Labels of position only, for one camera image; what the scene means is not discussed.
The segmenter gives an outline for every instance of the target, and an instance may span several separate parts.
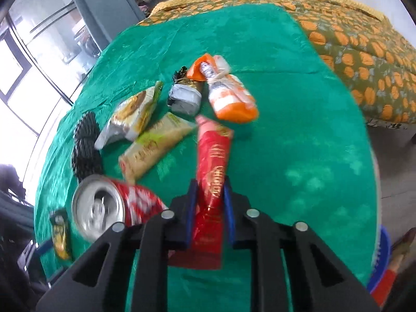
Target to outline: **blue bucket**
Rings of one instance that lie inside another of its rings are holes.
[[[388,262],[390,260],[390,238],[384,226],[380,229],[380,241],[377,250],[377,259],[374,265],[373,273],[371,274],[370,281],[367,284],[367,290],[372,293],[383,278],[384,273],[387,270]]]

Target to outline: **person's foot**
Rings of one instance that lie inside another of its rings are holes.
[[[397,258],[398,256],[406,256],[410,250],[410,246],[413,240],[416,237],[416,227],[412,227],[407,231],[398,241],[396,241],[392,246],[392,255],[391,260]]]

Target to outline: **can lid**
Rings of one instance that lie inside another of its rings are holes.
[[[76,188],[72,198],[72,218],[78,232],[95,241],[116,222],[124,222],[124,201],[108,178],[91,175]]]

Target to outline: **table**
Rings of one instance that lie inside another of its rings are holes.
[[[131,27],[103,52],[71,111],[62,119],[39,181],[35,208],[37,241],[51,235],[50,211],[65,206],[77,182],[70,155],[72,131],[86,111],[102,128],[118,102],[162,80],[165,87],[152,121],[168,110],[171,76],[209,52],[223,55],[250,90],[259,119],[237,125],[228,176],[234,191],[275,221],[308,223],[359,280],[372,270],[377,238],[377,190],[371,148],[362,115],[348,89],[319,58],[299,26],[274,5],[243,5]],[[205,100],[201,113],[215,118]],[[108,176],[122,179],[117,159],[129,146],[102,150]],[[196,136],[178,144],[141,180],[167,205],[187,191],[196,171]],[[89,246],[75,226],[75,257]],[[61,263],[42,259],[47,275]],[[248,311],[250,259],[225,249],[219,271],[169,269],[169,309]]]

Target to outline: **orange and white package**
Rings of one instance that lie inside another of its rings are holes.
[[[218,119],[247,123],[259,116],[254,97],[236,76],[230,74],[230,66],[222,56],[201,56],[186,76],[194,81],[207,81],[209,102]]]

